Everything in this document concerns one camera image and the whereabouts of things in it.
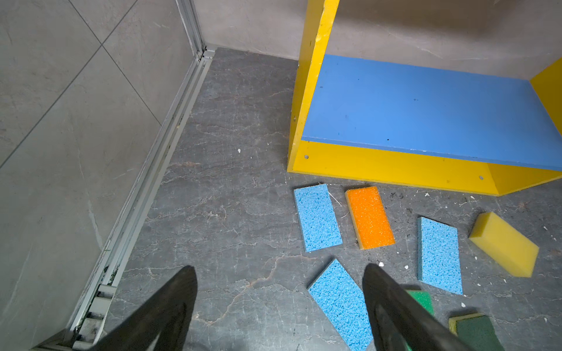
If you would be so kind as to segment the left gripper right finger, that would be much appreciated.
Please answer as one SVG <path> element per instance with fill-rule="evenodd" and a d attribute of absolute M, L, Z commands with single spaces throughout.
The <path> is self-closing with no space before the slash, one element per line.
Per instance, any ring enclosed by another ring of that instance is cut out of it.
<path fill-rule="evenodd" d="M 469 350 L 381 267 L 369 263 L 362 289 L 377 350 Z"/>

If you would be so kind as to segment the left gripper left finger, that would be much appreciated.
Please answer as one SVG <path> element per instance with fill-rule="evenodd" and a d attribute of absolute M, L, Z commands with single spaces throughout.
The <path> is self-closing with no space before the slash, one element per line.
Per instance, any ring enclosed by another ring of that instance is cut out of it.
<path fill-rule="evenodd" d="M 92 350 L 182 350 L 198 292 L 196 270 L 185 266 Z"/>

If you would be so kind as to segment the yellow sponge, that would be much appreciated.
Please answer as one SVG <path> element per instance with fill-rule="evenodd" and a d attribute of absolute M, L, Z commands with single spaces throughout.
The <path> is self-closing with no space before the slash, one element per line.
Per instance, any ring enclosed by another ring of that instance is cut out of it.
<path fill-rule="evenodd" d="M 532 277 L 539 247 L 497 214 L 480 214 L 469 240 L 512 276 Z"/>

